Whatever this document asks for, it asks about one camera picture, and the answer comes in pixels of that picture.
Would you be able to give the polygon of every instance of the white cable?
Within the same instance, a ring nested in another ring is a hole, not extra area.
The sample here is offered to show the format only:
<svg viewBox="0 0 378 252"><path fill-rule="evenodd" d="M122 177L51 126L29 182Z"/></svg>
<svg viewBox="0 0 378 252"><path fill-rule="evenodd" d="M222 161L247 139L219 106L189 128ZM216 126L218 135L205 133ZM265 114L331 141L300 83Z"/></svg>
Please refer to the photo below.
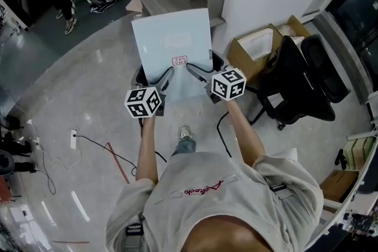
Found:
<svg viewBox="0 0 378 252"><path fill-rule="evenodd" d="M28 118L29 114L28 114L24 109L22 109L22 108L16 103L16 101L15 101L15 100L12 98L12 96L8 93L8 90L7 90L7 89L6 89L1 83L0 83L0 85L1 85L1 87L4 89L4 91L6 92L6 94L8 95L8 97L13 101L14 105L16 105L16 107L17 107L18 109L20 109L20 111L22 111L23 113L25 113L26 117ZM35 125L34 123L32 123L32 125L34 126L34 128L35 128L35 130L36 130L36 132L37 132L37 134L38 134L39 131L38 131L37 125ZM80 128L75 127L74 129L77 129L77 134L79 135L79 134L80 134ZM47 156L48 156L50 159L52 159L52 156L51 156L47 151L45 151L45 150L43 149L43 146L42 146L41 144L39 144L39 143L38 143L38 145L41 147L42 152L44 152L45 154L47 154ZM79 140L77 140L77 147L79 148L79 159L78 159L74 164L72 164L71 167L67 168L67 167L65 166L65 164L63 163L63 161L62 161L60 158L53 159L50 163L52 164L52 163L54 163L54 162L60 162L61 165L63 166L63 168L64 168L66 171L70 171L70 170L73 168L73 166L75 166L77 163L79 163L80 160L82 159L82 150L80 149Z"/></svg>
<svg viewBox="0 0 378 252"><path fill-rule="evenodd" d="M80 135L80 128L75 127L74 130L75 129L77 129L77 135ZM41 146L42 152L46 153L48 155L48 157L50 159L52 159L52 156L47 151L45 151L43 149L42 145L41 144L39 144L39 145ZM64 167L65 170L70 171L73 168L73 166L75 166L77 163L79 163L80 160L82 159L82 149L80 148L79 140L77 140L77 147L79 149L79 159L74 164L72 164L71 167L67 168L60 158L53 159L50 163L52 164L54 162L60 162L60 164Z"/></svg>

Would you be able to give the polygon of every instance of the red sticker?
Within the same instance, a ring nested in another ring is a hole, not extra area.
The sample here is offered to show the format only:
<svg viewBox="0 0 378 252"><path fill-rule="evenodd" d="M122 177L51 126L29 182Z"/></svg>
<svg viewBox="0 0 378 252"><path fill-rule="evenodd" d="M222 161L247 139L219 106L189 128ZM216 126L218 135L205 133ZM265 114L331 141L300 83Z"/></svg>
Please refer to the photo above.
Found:
<svg viewBox="0 0 378 252"><path fill-rule="evenodd" d="M180 57L174 57L172 58L172 64L174 66L180 66L182 64L188 63L188 57L187 56L180 56Z"/></svg>

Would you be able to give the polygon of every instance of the shoe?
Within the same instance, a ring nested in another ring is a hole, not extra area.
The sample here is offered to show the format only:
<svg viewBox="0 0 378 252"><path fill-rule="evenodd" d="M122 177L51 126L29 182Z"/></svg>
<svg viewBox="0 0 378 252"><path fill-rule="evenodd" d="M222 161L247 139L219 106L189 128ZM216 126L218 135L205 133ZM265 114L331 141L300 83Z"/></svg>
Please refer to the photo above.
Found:
<svg viewBox="0 0 378 252"><path fill-rule="evenodd" d="M193 138L189 126L181 127L180 130L178 131L178 136L180 140L184 139L186 136L188 136L189 138Z"/></svg>
<svg viewBox="0 0 378 252"><path fill-rule="evenodd" d="M77 19L75 17L72 17L70 20L66 21L66 30L64 32L66 35L72 32L73 28L75 27L76 22L77 22Z"/></svg>
<svg viewBox="0 0 378 252"><path fill-rule="evenodd" d="M63 17L63 11L60 9L59 11L58 11L58 15L57 15L57 19L60 19L60 18L62 18Z"/></svg>

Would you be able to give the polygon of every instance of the cardboard box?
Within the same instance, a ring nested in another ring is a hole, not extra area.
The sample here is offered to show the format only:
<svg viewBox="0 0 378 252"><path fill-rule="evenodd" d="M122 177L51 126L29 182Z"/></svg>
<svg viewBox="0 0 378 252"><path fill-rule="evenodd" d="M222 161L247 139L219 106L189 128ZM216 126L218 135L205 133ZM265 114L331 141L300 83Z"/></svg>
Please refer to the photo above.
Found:
<svg viewBox="0 0 378 252"><path fill-rule="evenodd" d="M247 82L253 80L253 78L255 78L265 68L266 63L271 58L272 54L266 55L262 58L257 59L256 61L253 61L249 54L247 54L244 48L240 45L238 40L247 37L254 32L264 30L265 28L270 28L273 30L272 54L274 54L281 44L282 36L272 24L269 24L267 27L260 28L257 31L249 32L248 34L241 37L233 38L231 42L227 59L230 61L230 64L233 67L237 67L243 72L244 76L246 76L247 78Z"/></svg>
<svg viewBox="0 0 378 252"><path fill-rule="evenodd" d="M301 22L298 19L296 19L294 15L291 15L289 20L286 23L278 25L276 27L276 30L279 32L279 27L283 25L288 25L289 27L291 27L296 37L302 36L302 37L307 38L311 36L311 34L306 30L303 24L301 24Z"/></svg>
<svg viewBox="0 0 378 252"><path fill-rule="evenodd" d="M366 138L358 139L356 144L354 144L352 148L356 170L361 170L363 165L365 164L365 156L364 156L365 142L366 142Z"/></svg>
<svg viewBox="0 0 378 252"><path fill-rule="evenodd" d="M369 157L370 151L372 151L372 148L373 148L373 145L374 145L375 141L376 141L376 138L374 138L372 136L369 137L369 138L367 138L367 140L365 142L365 145L364 145L364 157L365 157L365 161Z"/></svg>
<svg viewBox="0 0 378 252"><path fill-rule="evenodd" d="M311 34L306 30L306 28L301 24L301 22L291 16L289 20L284 23L284 25L289 25L294 31L296 36L309 37ZM273 41L272 41L272 53L253 61L251 57L247 54L244 48L237 42L239 39L247 37L250 34L264 30L265 28L271 28L273 30ZM249 32L241 37L234 38L231 42L231 46L227 55L227 59L233 67L240 69L247 78L247 82L253 81L253 79L265 68L266 63L274 56L277 49L279 48L282 40L282 35L279 33L277 28L269 24L266 27L260 28L256 31Z"/></svg>
<svg viewBox="0 0 378 252"><path fill-rule="evenodd" d="M353 146L356 144L357 140L350 140L347 141L343 148L343 154L347 160L347 169L348 170L356 170L356 165L354 163L354 156L353 156Z"/></svg>
<svg viewBox="0 0 378 252"><path fill-rule="evenodd" d="M320 185L324 198L335 202L344 202L358 176L359 173L356 171L334 170Z"/></svg>

